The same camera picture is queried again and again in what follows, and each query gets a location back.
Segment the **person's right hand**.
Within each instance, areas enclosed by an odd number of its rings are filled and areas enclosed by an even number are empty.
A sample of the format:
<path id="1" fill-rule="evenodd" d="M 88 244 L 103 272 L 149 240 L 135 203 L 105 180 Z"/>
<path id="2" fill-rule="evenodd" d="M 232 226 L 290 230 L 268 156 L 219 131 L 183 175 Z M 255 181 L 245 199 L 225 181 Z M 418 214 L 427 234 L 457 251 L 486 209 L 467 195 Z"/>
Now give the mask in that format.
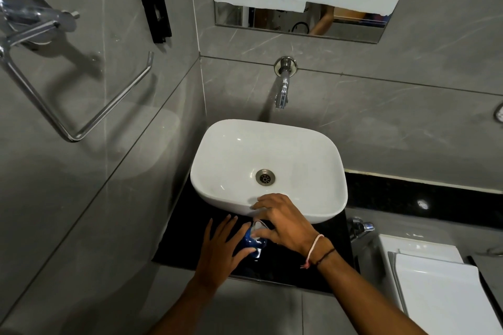
<path id="1" fill-rule="evenodd" d="M 279 233 L 280 241 L 272 242 L 297 252 L 304 260 L 306 259 L 313 241 L 320 233 L 301 214 L 288 196 L 280 193 L 263 195 L 257 199 L 251 209 L 257 211 L 254 221 L 270 221 L 274 226 L 273 230 Z M 332 248 L 335 247 L 328 238 L 320 238 L 312 252 L 311 264 L 317 263 Z"/>

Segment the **person's left hand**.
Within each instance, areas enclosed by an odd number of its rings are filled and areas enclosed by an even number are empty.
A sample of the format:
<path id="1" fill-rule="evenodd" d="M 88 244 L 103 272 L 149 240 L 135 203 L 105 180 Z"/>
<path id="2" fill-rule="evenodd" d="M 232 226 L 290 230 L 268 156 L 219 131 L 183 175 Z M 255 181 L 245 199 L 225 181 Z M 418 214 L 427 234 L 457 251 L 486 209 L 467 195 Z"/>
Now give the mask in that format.
<path id="1" fill-rule="evenodd" d="M 229 277 L 237 266 L 232 266 L 234 251 L 251 226 L 250 222 L 243 224 L 230 239 L 224 237 L 224 227 L 232 219 L 230 215 L 218 224 L 211 236 L 213 220 L 208 222 L 203 237 L 200 258 L 194 276 L 201 276 L 212 280 L 223 280 Z"/>

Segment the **blue bottle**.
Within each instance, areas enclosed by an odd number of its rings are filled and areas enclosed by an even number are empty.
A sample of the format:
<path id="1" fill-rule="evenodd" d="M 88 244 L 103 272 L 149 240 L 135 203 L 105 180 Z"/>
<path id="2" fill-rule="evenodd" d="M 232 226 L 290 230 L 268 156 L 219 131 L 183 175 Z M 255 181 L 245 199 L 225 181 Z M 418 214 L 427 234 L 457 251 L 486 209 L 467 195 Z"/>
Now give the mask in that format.
<path id="1" fill-rule="evenodd" d="M 252 261 L 258 261 L 260 259 L 260 257 L 261 257 L 261 252 L 267 246 L 268 240 L 265 239 L 265 238 L 254 239 L 251 236 L 250 227 L 247 230 L 247 232 L 245 233 L 244 237 L 242 238 L 241 246 L 242 246 L 242 248 L 254 248 L 254 249 L 256 249 L 256 252 L 254 254 L 252 254 L 252 255 L 249 255 L 248 258 L 250 258 Z"/>

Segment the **person's left forearm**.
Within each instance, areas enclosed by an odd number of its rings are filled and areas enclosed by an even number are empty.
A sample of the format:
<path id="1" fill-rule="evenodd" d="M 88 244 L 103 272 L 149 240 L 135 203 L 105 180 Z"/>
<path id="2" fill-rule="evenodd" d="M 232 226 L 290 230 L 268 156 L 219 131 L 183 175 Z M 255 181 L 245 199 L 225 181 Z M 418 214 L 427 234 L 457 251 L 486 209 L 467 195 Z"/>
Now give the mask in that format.
<path id="1" fill-rule="evenodd" d="M 193 335 L 204 308 L 223 280 L 194 276 L 174 305 L 145 335 Z"/>

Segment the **person's right forearm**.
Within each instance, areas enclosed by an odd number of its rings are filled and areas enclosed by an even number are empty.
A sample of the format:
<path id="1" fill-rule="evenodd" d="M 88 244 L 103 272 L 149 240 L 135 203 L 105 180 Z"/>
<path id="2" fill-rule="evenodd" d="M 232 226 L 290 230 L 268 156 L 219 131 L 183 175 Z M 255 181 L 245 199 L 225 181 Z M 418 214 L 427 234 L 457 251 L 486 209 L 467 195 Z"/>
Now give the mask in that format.
<path id="1" fill-rule="evenodd" d="M 333 252 L 318 267 L 358 335 L 428 335 Z"/>

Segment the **pink thread wristband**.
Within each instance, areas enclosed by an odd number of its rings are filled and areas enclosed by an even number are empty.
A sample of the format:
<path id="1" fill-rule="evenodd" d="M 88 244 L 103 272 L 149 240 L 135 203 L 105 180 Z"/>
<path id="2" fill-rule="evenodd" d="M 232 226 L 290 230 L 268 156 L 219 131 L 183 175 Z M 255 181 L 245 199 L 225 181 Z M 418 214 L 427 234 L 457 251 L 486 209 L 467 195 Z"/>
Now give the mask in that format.
<path id="1" fill-rule="evenodd" d="M 312 243 L 312 245 L 311 245 L 311 247 L 310 247 L 310 249 L 309 249 L 309 252 L 308 252 L 308 254 L 307 254 L 307 256 L 306 256 L 305 262 L 304 262 L 304 264 L 302 264 L 302 265 L 300 266 L 300 269 L 308 269 L 308 268 L 310 268 L 310 266 L 311 266 L 311 255 L 312 255 L 312 252 L 314 251 L 314 249 L 315 249 L 315 247 L 316 247 L 316 244 L 317 244 L 318 240 L 319 240 L 320 238 L 322 238 L 322 237 L 324 237 L 324 235 L 323 235 L 323 234 L 318 234 L 318 235 L 316 236 L 316 238 L 315 238 L 315 240 L 313 241 L 313 243 Z"/>

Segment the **chrome sink drain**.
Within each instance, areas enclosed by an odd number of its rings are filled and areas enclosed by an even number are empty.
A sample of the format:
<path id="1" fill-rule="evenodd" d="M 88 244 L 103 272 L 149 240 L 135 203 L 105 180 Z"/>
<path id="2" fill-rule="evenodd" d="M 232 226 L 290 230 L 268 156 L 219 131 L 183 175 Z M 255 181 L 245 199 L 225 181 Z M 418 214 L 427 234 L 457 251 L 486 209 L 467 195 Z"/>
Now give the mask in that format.
<path id="1" fill-rule="evenodd" d="M 271 186 L 276 181 L 276 177 L 271 170 L 261 169 L 256 172 L 255 180 L 261 186 Z"/>

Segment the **black thread wristband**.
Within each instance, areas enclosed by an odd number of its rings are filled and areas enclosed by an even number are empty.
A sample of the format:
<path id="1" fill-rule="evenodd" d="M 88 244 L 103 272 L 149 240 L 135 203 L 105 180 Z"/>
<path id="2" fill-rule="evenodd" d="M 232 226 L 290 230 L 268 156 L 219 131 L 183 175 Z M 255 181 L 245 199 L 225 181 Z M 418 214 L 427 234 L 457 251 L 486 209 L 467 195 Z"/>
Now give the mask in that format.
<path id="1" fill-rule="evenodd" d="M 326 252 L 319 260 L 317 263 L 315 263 L 315 266 L 318 267 L 330 254 L 333 252 L 336 252 L 335 248 L 330 249 L 328 252 Z"/>

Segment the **white ceramic wash basin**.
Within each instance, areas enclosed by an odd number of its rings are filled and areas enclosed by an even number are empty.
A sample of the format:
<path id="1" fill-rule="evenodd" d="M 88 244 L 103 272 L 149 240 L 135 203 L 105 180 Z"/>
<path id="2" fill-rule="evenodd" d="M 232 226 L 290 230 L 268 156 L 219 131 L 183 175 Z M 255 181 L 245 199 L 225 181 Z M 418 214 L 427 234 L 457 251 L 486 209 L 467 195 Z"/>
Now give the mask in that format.
<path id="1" fill-rule="evenodd" d="M 261 186 L 258 170 L 271 170 L 276 181 Z M 336 145 L 320 132 L 250 120 L 221 120 L 205 132 L 190 172 L 198 195 L 217 208 L 244 216 L 257 198 L 281 193 L 311 224 L 341 213 L 348 187 Z"/>

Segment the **chrome angle valve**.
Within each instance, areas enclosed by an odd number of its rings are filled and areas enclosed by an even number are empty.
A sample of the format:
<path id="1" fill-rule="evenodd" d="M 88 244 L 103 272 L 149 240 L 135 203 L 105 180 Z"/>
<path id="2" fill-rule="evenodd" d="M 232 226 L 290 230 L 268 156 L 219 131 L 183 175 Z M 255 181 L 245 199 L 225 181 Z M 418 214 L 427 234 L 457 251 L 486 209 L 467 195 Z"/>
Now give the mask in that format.
<path id="1" fill-rule="evenodd" d="M 348 231 L 349 231 L 349 240 L 351 243 L 356 240 L 364 237 L 365 235 L 373 232 L 375 230 L 375 226 L 371 222 L 364 222 L 359 217 L 350 217 L 347 220 Z"/>

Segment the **white toilet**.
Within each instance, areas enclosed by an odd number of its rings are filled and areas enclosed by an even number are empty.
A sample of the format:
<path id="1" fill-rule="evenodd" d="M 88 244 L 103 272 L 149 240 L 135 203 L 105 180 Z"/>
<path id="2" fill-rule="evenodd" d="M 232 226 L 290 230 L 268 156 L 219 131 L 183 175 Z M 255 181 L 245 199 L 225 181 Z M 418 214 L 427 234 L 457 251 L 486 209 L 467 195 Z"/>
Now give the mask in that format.
<path id="1" fill-rule="evenodd" d="M 380 234 L 387 296 L 428 335 L 503 335 L 479 269 L 453 245 Z"/>

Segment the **chrome shower mixer valve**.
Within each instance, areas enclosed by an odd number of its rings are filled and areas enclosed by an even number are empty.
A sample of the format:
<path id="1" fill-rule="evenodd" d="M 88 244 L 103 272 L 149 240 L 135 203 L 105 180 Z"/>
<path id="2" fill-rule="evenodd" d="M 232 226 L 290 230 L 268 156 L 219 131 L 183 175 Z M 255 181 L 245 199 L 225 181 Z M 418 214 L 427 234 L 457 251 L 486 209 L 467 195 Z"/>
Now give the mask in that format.
<path id="1" fill-rule="evenodd" d="M 80 14 L 52 8 L 46 0 L 0 0 L 0 27 L 10 46 L 50 44 L 61 32 L 74 32 Z"/>

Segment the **chrome wall tap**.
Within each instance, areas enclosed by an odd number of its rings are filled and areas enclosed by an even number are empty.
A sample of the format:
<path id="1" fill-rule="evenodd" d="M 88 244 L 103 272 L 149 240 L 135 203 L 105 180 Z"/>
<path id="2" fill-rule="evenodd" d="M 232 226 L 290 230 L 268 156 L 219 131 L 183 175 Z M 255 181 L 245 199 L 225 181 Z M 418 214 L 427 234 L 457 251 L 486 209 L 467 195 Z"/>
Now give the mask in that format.
<path id="1" fill-rule="evenodd" d="M 281 57 L 274 64 L 274 71 L 281 78 L 280 91 L 275 97 L 277 109 L 284 109 L 288 103 L 290 79 L 298 70 L 297 62 L 292 57 Z"/>

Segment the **wall mirror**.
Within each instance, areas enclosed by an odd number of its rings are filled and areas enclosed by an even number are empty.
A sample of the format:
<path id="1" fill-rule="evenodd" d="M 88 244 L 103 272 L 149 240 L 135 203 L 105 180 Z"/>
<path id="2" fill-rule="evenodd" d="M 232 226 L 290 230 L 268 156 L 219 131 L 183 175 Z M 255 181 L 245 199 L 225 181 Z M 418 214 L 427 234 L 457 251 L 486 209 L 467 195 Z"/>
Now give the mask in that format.
<path id="1" fill-rule="evenodd" d="M 303 12 L 262 9 L 214 2 L 218 26 L 310 35 L 333 40 L 376 44 L 390 15 L 358 12 L 307 2 Z"/>

